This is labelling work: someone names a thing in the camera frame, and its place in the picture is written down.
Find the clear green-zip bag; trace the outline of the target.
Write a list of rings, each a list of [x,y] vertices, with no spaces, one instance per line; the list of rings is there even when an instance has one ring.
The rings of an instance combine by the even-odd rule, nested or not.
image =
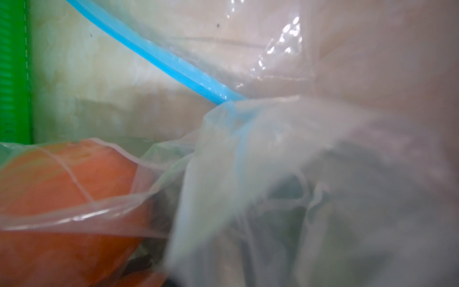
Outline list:
[[[92,287],[456,287],[459,184],[441,140],[317,98],[226,103],[139,158],[141,242]]]

